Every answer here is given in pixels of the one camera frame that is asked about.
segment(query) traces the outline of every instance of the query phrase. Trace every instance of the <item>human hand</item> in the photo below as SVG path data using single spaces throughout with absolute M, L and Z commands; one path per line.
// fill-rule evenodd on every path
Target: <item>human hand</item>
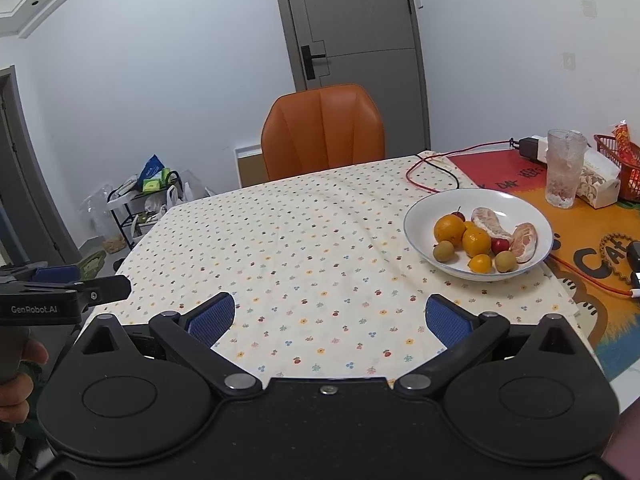
M 29 339 L 22 352 L 23 361 L 43 365 L 49 353 L 42 343 Z M 20 373 L 8 383 L 0 386 L 0 422 L 19 424 L 29 415 L 27 397 L 33 391 L 33 381 L 27 374 Z

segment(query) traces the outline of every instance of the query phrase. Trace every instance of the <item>bowl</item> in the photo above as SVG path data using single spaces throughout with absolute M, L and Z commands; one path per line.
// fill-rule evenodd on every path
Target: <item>bowl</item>
M 498 272 L 492 267 L 488 274 L 477 274 L 467 267 L 469 257 L 462 248 L 456 248 L 456 257 L 446 264 L 436 261 L 433 247 L 437 243 L 433 237 L 433 226 L 439 218 L 457 211 L 471 220 L 471 213 L 476 207 L 488 207 L 498 216 L 500 225 L 505 231 L 513 233 L 518 224 L 530 222 L 538 232 L 536 252 L 532 259 L 511 272 Z M 411 246 L 418 251 L 434 267 L 464 280 L 472 282 L 499 282 L 513 278 L 539 264 L 551 252 L 554 232 L 545 216 L 524 200 L 500 191 L 491 189 L 452 189 L 418 200 L 404 216 L 404 235 Z

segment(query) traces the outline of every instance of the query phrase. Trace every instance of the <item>silver bolt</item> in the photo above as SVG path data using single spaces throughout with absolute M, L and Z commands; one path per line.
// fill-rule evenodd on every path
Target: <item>silver bolt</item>
M 249 374 L 231 374 L 225 378 L 225 384 L 232 390 L 246 390 L 255 384 L 255 377 Z
M 320 386 L 320 393 L 323 395 L 335 395 L 336 393 L 338 393 L 338 386 L 325 384 L 324 386 Z
M 400 384 L 407 390 L 424 390 L 431 386 L 431 379 L 422 374 L 408 374 L 400 377 Z

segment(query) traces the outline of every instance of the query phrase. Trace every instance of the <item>orange mat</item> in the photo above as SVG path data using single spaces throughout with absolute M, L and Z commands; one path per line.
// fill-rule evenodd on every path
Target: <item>orange mat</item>
M 476 184 L 514 194 L 537 207 L 554 230 L 552 254 L 606 285 L 629 290 L 626 246 L 640 240 L 640 204 L 594 209 L 576 199 L 568 210 L 545 199 L 546 168 L 516 150 L 451 157 Z M 640 358 L 640 303 L 611 294 L 548 258 L 547 264 L 580 308 L 579 323 L 612 380 Z

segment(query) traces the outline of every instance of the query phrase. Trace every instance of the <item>red cable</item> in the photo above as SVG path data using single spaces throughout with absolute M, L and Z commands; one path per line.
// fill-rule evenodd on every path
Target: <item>red cable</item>
M 482 146 L 493 146 L 494 144 L 504 144 L 505 142 L 511 143 L 512 140 L 497 140 L 495 142 L 485 142 L 483 144 L 476 144 L 475 146 L 471 146 L 470 148 L 464 148 L 462 150 L 454 150 L 453 152 L 449 152 L 449 153 L 437 153 L 436 155 L 426 156 L 425 158 L 420 157 L 420 160 L 418 162 L 416 162 L 414 165 L 412 165 L 412 167 L 410 167 L 407 170 L 407 172 L 404 174 L 404 176 L 415 187 L 419 187 L 420 189 L 425 189 L 425 190 L 430 191 L 432 193 L 439 193 L 440 191 L 437 190 L 437 189 L 433 189 L 431 187 L 422 186 L 421 184 L 418 184 L 417 182 L 414 182 L 413 180 L 411 180 L 410 175 L 415 170 L 415 168 L 417 168 L 421 164 L 425 163 L 427 160 L 431 160 L 432 158 L 437 158 L 437 157 L 440 157 L 440 156 L 454 155 L 456 153 L 469 152 L 470 150 L 474 150 L 476 148 L 481 148 Z M 559 258 L 558 256 L 555 256 L 554 254 L 550 254 L 549 256 L 551 256 L 556 262 L 559 262 L 560 264 L 564 265 L 565 267 L 571 269 L 573 272 L 575 272 L 579 276 L 583 277 L 585 280 L 590 281 L 591 283 L 593 283 L 593 285 L 599 286 L 600 288 L 602 288 L 604 290 L 608 290 L 609 292 L 613 292 L 614 294 L 620 294 L 621 296 L 629 296 L 629 297 L 633 296 L 633 293 L 630 290 L 621 290 L 621 289 L 618 289 L 618 288 L 613 288 L 612 286 L 609 286 L 609 285 L 605 285 L 604 283 L 600 283 L 597 280 L 595 280 L 594 278 L 592 278 L 591 276 L 589 276 L 587 273 L 582 272 L 580 269 L 577 269 L 577 267 L 574 267 L 571 264 L 569 264 L 568 262 L 564 261 L 562 258 Z

